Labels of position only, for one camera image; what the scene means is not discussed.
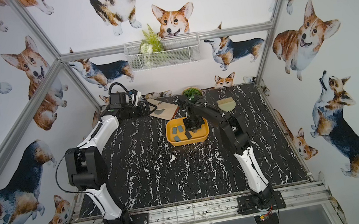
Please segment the black eraser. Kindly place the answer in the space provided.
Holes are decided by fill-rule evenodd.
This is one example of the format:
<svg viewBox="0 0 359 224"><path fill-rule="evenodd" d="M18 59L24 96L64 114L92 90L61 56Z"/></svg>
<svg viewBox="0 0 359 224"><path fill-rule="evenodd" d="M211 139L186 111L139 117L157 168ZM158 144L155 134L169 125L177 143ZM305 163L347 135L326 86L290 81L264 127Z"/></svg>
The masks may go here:
<svg viewBox="0 0 359 224"><path fill-rule="evenodd" d="M192 135L190 134L190 132L186 132L185 135L186 135L187 139L191 139L191 138L192 138Z"/></svg>

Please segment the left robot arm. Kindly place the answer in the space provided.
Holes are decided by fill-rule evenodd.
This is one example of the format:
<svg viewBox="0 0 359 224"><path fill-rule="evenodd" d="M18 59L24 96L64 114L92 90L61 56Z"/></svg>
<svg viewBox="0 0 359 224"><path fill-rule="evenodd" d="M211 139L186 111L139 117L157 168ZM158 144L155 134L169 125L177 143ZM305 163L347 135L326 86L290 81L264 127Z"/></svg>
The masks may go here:
<svg viewBox="0 0 359 224"><path fill-rule="evenodd" d="M63 159L71 186L77 188L76 193L91 197L103 215L103 224L133 224L133 221L126 205L107 184L109 170L102 151L122 120L149 116L157 109L157 105L147 101L141 101L137 106L105 109L85 140L65 152Z"/></svg>

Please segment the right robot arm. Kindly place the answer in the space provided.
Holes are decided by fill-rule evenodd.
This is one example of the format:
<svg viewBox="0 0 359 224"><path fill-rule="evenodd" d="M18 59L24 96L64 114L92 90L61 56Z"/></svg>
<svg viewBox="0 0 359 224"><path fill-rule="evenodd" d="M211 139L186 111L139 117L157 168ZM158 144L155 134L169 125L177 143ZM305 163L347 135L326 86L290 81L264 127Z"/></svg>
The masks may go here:
<svg viewBox="0 0 359 224"><path fill-rule="evenodd" d="M247 178L253 206L260 211L272 210L271 203L276 201L273 188L255 157L245 121L233 113L235 100L223 98L214 106L201 96L182 95L176 102L186 114L184 125L188 131L199 130L206 120L219 129L224 147L236 157Z"/></svg>

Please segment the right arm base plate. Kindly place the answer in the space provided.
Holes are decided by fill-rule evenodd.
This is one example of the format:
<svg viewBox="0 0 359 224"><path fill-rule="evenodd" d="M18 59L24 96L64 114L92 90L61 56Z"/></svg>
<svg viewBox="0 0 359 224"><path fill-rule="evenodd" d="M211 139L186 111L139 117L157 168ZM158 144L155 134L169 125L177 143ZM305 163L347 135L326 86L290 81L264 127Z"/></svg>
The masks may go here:
<svg viewBox="0 0 359 224"><path fill-rule="evenodd" d="M255 195L237 198L237 213L239 215L257 214L267 212L270 209L286 208L286 203L280 191L273 191L265 195L264 199Z"/></svg>

